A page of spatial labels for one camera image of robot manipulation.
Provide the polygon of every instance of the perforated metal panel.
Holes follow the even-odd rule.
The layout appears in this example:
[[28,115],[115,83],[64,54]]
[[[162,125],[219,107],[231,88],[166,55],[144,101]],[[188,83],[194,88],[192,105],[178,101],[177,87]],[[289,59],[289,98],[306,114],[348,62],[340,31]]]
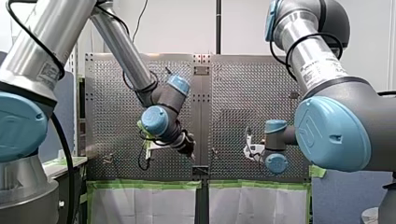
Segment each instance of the perforated metal panel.
[[[280,176],[271,175],[263,165],[243,154],[247,126],[257,143],[264,138],[266,120],[285,119],[292,124],[300,99],[290,98],[298,93],[298,86],[284,67],[262,56],[211,55],[206,56],[204,63],[196,57],[199,56],[156,55],[144,56],[144,60],[161,82],[169,77],[165,67],[191,80],[192,95],[179,118],[183,127],[201,141],[196,148],[197,162],[206,165],[207,158],[211,159],[210,177],[306,181],[308,162],[297,147],[288,148],[290,167]],[[209,67],[210,74],[200,75],[200,68],[196,67],[200,65]],[[138,168],[137,156],[143,140],[138,137],[136,123],[143,112],[141,105],[126,88],[120,66],[111,54],[87,55],[86,68],[87,152],[96,154],[90,160],[89,179],[190,180],[191,163],[170,149],[156,152],[158,160],[147,172]]]
[[[170,76],[166,68],[191,79],[192,55],[144,55],[143,59],[161,83]],[[172,149],[156,151],[148,171],[138,168],[143,140],[136,123],[143,108],[124,84],[121,68],[111,54],[90,54],[86,60],[87,153],[95,155],[89,162],[88,178],[190,180],[191,163]],[[179,119],[183,127],[191,128],[190,97]]]
[[273,176],[263,165],[243,154],[245,131],[253,131],[253,143],[264,138],[268,119],[284,119],[292,124],[299,99],[297,84],[285,68],[265,56],[213,56],[212,122],[210,128],[212,179],[261,179],[304,182],[308,162],[297,147],[288,147],[290,166],[283,175]]

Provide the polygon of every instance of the black cable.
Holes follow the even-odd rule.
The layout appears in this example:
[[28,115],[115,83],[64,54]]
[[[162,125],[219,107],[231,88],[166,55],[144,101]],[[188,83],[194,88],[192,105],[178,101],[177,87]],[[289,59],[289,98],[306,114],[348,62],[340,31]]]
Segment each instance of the black cable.
[[337,56],[338,60],[340,60],[341,57],[343,56],[343,53],[344,53],[343,43],[341,43],[341,41],[340,41],[335,35],[326,34],[326,33],[316,33],[316,34],[312,34],[312,35],[305,35],[305,36],[301,37],[300,39],[298,39],[296,42],[294,42],[294,43],[290,46],[290,48],[289,48],[289,50],[288,50],[288,53],[286,54],[286,60],[285,60],[285,62],[286,62],[286,69],[288,70],[289,75],[290,75],[294,80],[297,80],[297,78],[296,78],[296,76],[291,72],[291,65],[289,64],[289,60],[290,60],[291,54],[293,53],[294,49],[297,48],[297,46],[298,46],[299,44],[301,44],[301,43],[303,43],[305,40],[310,39],[310,38],[315,37],[315,36],[327,36],[327,37],[333,39],[335,42],[337,42],[338,47],[339,47],[339,50],[340,50],[340,51],[338,52],[338,56]]
[[64,149],[64,156],[66,157],[67,173],[69,175],[69,197],[68,197],[68,211],[67,211],[67,224],[74,223],[74,205],[75,205],[75,176],[73,168],[72,155],[70,153],[69,145],[67,144],[66,136],[62,125],[56,117],[55,113],[52,113],[51,117],[53,125],[55,126],[56,132],[61,140],[62,148]]
[[389,95],[396,95],[396,91],[381,91],[378,92],[379,96],[389,96]]
[[337,58],[338,58],[338,60],[341,59],[341,57],[342,57],[342,55],[343,55],[343,51],[344,51],[343,44],[341,43],[341,41],[340,41],[335,35],[331,35],[331,34],[327,34],[327,33],[316,33],[316,34],[312,34],[312,35],[306,35],[306,36],[303,36],[303,37],[301,37],[300,39],[298,39],[298,40],[297,40],[296,42],[294,42],[293,45],[291,45],[291,47],[289,48],[289,50],[288,50],[288,52],[287,52],[287,54],[286,54],[286,60],[285,60],[285,62],[283,62],[282,60],[280,60],[280,59],[276,56],[275,51],[274,51],[274,46],[273,46],[273,45],[274,45],[275,29],[276,29],[277,8],[278,8],[278,5],[279,5],[279,2],[280,2],[280,0],[277,0],[277,1],[276,1],[276,13],[275,13],[275,15],[274,15],[274,24],[273,24],[272,36],[271,36],[271,39],[270,39],[270,50],[271,50],[271,54],[272,54],[272,56],[275,58],[275,60],[277,60],[279,63],[281,63],[281,64],[283,64],[283,65],[286,66],[286,70],[288,71],[288,74],[289,74],[289,76],[290,76],[291,78],[293,78],[295,81],[297,81],[296,76],[291,72],[291,66],[290,66],[290,64],[289,64],[289,60],[290,60],[291,54],[293,53],[294,49],[295,49],[299,44],[301,44],[301,43],[304,42],[305,40],[307,40],[307,39],[309,39],[309,38],[312,38],[312,37],[314,37],[314,36],[327,36],[327,37],[329,37],[329,38],[335,40],[335,42],[337,42],[337,45],[338,45],[339,50],[340,50]]
[[143,151],[145,150],[145,144],[146,144],[146,141],[143,142],[142,147],[140,148],[139,156],[137,157],[137,165],[139,166],[139,168],[142,171],[147,171],[149,169],[150,161],[151,161],[151,158],[148,158],[146,160],[146,167],[142,166],[141,159],[142,159]]
[[134,31],[134,37],[132,38],[132,42],[133,42],[133,43],[134,43],[134,38],[136,37],[137,32],[139,31],[140,20],[142,19],[143,14],[144,14],[145,11],[146,11],[146,7],[148,6],[148,2],[149,2],[149,0],[146,0],[145,5],[143,6],[142,12],[140,12],[139,19],[137,20],[136,30]]
[[9,13],[9,15],[11,16],[11,18],[22,28],[22,30],[24,30],[36,43],[38,46],[40,46],[40,48],[42,48],[44,51],[47,52],[47,54],[51,57],[51,59],[53,60],[53,62],[55,63],[55,65],[59,68],[59,72],[60,72],[60,76],[59,76],[59,80],[61,80],[62,78],[64,78],[64,65],[58,60],[58,58],[55,56],[55,54],[49,49],[47,48],[47,46],[45,46],[43,44],[43,42],[41,42],[33,33],[32,31],[30,31],[21,21],[20,19],[17,17],[17,15],[15,15],[14,11],[11,8],[11,5],[13,3],[33,3],[32,1],[22,1],[22,0],[8,0],[6,3],[6,9]]
[[112,13],[106,11],[104,8],[102,8],[102,7],[100,7],[100,6],[96,6],[96,7],[99,8],[99,9],[100,9],[101,11],[103,11],[104,13],[106,13],[106,14],[107,14],[108,16],[110,16],[111,18],[113,18],[114,20],[116,20],[117,22],[121,23],[121,25],[124,27],[126,33],[127,33],[128,35],[130,34],[130,33],[129,33],[129,28],[128,28],[128,26],[126,25],[126,23],[125,23],[122,19],[120,19],[120,17],[118,17],[118,16],[116,16],[116,15],[114,15],[114,14],[112,14]]

